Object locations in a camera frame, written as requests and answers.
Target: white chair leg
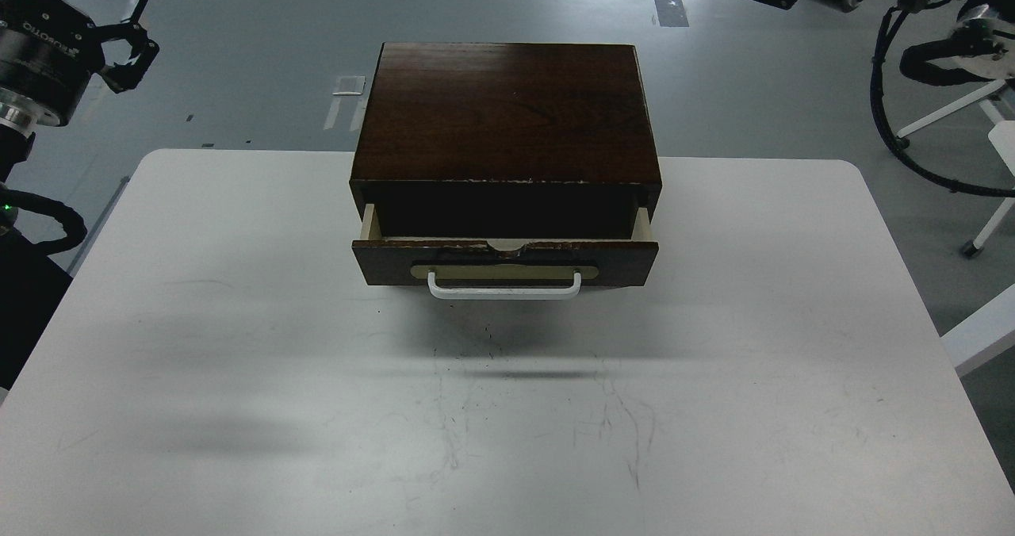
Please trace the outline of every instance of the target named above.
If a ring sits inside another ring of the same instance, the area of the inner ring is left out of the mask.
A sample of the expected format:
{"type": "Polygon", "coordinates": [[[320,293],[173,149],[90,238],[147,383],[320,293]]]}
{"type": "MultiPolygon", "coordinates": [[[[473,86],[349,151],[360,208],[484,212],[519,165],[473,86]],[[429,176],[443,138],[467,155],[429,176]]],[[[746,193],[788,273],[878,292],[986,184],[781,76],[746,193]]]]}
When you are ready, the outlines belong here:
{"type": "Polygon", "coordinates": [[[979,231],[979,234],[977,234],[972,241],[968,241],[968,243],[965,244],[965,247],[962,248],[963,255],[969,259],[975,257],[975,255],[979,255],[979,253],[984,250],[984,245],[987,244],[987,240],[998,228],[998,225],[1001,224],[1001,221],[1005,218],[1005,215],[1008,214],[1008,211],[1011,211],[1012,204],[1015,204],[1015,199],[1006,199],[1003,203],[1001,203],[998,210],[994,211],[994,215],[991,215],[990,220],[987,221],[986,225],[984,225],[984,229],[979,231]]]}
{"type": "Polygon", "coordinates": [[[1007,83],[1004,80],[991,81],[990,84],[984,85],[983,88],[978,88],[978,90],[975,90],[973,92],[968,92],[968,94],[962,96],[959,99],[955,99],[954,103],[946,107],[943,107],[943,109],[939,111],[935,111],[935,113],[930,114],[930,116],[921,118],[920,120],[913,122],[910,125],[906,125],[905,128],[902,128],[901,130],[898,131],[897,135],[899,138],[904,138],[918,130],[928,127],[928,125],[934,124],[936,121],[939,121],[942,118],[951,116],[951,114],[954,114],[956,113],[956,111],[964,109],[964,107],[968,107],[970,105],[978,103],[979,99],[986,98],[987,96],[994,94],[994,92],[1001,90],[1001,88],[1004,88],[1005,85],[1007,85],[1007,83]]]}

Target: table surface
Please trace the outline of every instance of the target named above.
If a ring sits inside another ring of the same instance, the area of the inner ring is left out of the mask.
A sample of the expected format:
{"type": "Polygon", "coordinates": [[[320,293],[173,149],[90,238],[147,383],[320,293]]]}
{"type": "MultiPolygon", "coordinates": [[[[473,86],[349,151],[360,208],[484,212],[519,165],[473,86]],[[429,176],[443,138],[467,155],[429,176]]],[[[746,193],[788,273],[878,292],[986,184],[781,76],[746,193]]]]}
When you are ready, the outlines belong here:
{"type": "Polygon", "coordinates": [[[644,288],[367,287],[348,153],[146,157],[0,406],[8,534],[977,534],[1015,498],[859,172],[664,157],[644,288]]]}

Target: wooden box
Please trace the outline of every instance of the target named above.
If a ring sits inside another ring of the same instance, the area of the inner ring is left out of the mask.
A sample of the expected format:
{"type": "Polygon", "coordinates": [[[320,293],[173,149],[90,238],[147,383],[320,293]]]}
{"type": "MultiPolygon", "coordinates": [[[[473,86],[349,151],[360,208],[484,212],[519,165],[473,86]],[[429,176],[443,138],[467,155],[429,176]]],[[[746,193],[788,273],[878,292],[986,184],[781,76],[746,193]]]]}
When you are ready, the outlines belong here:
{"type": "Polygon", "coordinates": [[[349,185],[369,284],[642,285],[662,179],[634,48],[386,44],[349,185]]]}

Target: white metal handle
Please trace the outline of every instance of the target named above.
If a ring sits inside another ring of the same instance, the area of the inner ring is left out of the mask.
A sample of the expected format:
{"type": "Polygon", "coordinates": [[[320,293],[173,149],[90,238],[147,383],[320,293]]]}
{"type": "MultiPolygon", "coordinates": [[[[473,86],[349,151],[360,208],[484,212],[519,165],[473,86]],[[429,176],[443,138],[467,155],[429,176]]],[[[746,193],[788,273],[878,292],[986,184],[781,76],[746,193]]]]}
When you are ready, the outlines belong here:
{"type": "Polygon", "coordinates": [[[437,286],[437,273],[426,273],[430,294],[442,300],[566,300],[578,296],[582,273],[574,271],[573,282],[565,288],[447,288],[437,286]]]}

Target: gray floor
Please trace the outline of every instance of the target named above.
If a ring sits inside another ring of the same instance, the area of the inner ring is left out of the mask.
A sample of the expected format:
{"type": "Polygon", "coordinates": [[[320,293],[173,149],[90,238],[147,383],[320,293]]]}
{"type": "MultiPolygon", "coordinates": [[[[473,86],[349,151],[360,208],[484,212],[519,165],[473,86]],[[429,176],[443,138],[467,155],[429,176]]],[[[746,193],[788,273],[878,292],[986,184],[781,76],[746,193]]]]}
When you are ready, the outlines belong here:
{"type": "MultiPolygon", "coordinates": [[[[69,1],[103,23],[119,20],[126,2],[69,1]]],[[[878,139],[867,85],[887,4],[842,15],[809,2],[783,12],[682,1],[688,27],[659,26],[654,0],[151,0],[146,23],[162,53],[138,90],[114,95],[96,79],[70,127],[43,130],[9,185],[63,200],[91,224],[150,150],[352,150],[355,105],[326,130],[331,92],[342,74],[364,74],[368,88],[382,42],[626,42],[637,46],[661,155],[856,164],[941,333],[1015,283],[1012,221],[976,260],[957,254],[999,202],[926,183],[878,139]]],[[[943,38],[954,15],[913,16],[898,45],[943,38]]],[[[904,81],[894,70],[900,51],[886,80],[896,127],[969,90],[904,81]]],[[[912,152],[945,174],[1013,185],[989,129],[974,107],[919,132],[912,152]]],[[[344,178],[335,181],[344,189],[344,178]]],[[[35,240],[59,234],[36,217],[19,226],[35,240]]],[[[58,262],[68,266],[73,255],[58,262]]],[[[1007,392],[998,411],[1012,410],[1012,384],[988,388],[1007,392]]]]}

